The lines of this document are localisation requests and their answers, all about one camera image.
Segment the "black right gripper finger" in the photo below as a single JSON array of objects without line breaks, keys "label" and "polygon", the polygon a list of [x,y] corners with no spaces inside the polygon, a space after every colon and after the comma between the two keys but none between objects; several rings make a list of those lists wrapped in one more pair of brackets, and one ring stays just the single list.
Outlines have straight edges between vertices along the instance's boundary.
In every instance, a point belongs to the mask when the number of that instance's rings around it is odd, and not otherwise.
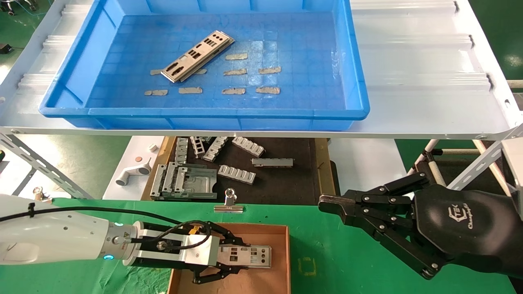
[{"label": "black right gripper finger", "polygon": [[342,221],[366,217],[392,220],[413,214],[410,193],[429,186],[425,173],[415,173],[368,191],[347,190],[342,196],[320,195],[319,210],[340,216]]},{"label": "black right gripper finger", "polygon": [[362,229],[426,280],[443,269],[445,261],[415,241],[411,219],[373,208],[321,208],[321,212],[338,215],[344,225]]}]

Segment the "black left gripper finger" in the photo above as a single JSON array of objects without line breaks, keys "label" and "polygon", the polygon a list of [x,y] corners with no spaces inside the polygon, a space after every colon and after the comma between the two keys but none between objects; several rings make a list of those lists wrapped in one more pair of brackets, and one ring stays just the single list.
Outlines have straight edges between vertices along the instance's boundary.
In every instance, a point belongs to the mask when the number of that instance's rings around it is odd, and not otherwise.
[{"label": "black left gripper finger", "polygon": [[[209,275],[201,275],[204,270],[207,270],[210,267],[219,269],[218,272]],[[248,270],[247,266],[237,266],[237,265],[216,265],[216,266],[204,266],[198,265],[194,266],[192,273],[194,275],[192,282],[196,285],[203,285],[204,283],[210,283],[214,281],[219,281],[228,277],[228,275],[236,275],[241,270]]]},{"label": "black left gripper finger", "polygon": [[250,246],[250,244],[243,241],[243,238],[236,236],[232,231],[226,229],[222,225],[216,223],[204,223],[201,227],[200,232],[202,233],[211,234],[214,232],[223,236],[219,241],[220,245]]}]

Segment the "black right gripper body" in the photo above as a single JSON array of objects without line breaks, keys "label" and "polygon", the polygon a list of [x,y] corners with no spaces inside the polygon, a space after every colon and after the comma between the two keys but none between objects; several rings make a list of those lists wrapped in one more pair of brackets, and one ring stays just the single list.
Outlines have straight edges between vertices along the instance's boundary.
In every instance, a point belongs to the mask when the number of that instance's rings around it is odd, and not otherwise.
[{"label": "black right gripper body", "polygon": [[447,262],[522,278],[522,220],[508,196],[431,185],[413,198],[417,231]]}]

